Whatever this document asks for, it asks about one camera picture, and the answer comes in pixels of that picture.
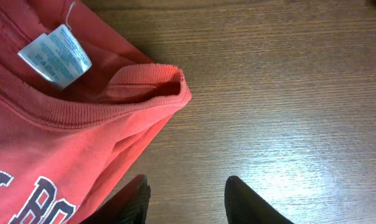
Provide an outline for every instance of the white tag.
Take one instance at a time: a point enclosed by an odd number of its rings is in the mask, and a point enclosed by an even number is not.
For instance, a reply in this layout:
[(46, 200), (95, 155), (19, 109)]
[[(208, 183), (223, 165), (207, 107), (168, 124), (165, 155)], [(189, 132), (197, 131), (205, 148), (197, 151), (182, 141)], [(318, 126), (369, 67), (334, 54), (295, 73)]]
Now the white tag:
[(92, 65), (77, 39), (62, 24), (49, 35), (42, 34), (18, 52), (47, 81), (64, 89)]

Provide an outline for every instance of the red fabric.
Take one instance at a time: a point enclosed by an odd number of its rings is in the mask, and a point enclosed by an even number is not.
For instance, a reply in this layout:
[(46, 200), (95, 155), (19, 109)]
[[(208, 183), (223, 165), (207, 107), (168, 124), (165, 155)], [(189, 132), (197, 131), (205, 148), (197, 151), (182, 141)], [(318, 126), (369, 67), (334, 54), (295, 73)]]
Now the red fabric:
[(0, 0), (0, 171), (13, 178), (0, 186), (0, 223), (39, 177), (78, 208), (68, 222), (79, 223), (191, 98), (181, 70), (152, 63), (80, 1), (68, 23), (93, 66), (62, 92), (47, 83), (17, 53), (65, 23), (71, 3)]

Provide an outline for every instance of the wooden floor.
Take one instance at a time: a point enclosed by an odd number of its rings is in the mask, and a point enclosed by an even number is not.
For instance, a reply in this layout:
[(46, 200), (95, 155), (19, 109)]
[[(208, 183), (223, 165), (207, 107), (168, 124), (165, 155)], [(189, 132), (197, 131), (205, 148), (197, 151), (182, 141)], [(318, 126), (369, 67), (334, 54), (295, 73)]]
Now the wooden floor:
[(227, 223), (238, 175), (294, 223), (376, 223), (376, 8), (365, 0), (86, 0), (192, 101), (136, 174), (148, 223)]

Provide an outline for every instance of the red shirt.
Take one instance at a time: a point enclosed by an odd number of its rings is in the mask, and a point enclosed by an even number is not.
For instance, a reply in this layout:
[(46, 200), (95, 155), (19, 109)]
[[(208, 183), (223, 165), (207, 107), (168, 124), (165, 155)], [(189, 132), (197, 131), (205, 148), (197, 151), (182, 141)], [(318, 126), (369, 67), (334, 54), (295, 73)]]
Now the red shirt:
[(65, 23), (72, 1), (0, 0), (0, 223), (79, 223), (190, 100), (80, 1), (68, 23), (92, 67), (64, 91), (17, 56)]

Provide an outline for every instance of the t-shirt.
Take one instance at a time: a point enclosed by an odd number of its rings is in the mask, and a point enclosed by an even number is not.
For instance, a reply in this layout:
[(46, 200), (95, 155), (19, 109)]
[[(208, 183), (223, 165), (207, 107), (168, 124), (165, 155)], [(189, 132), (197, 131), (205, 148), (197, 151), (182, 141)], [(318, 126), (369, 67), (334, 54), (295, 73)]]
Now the t-shirt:
[(0, 223), (79, 223), (191, 98), (80, 1), (68, 24), (92, 61), (58, 90), (17, 53), (64, 24), (72, 0), (0, 0)]

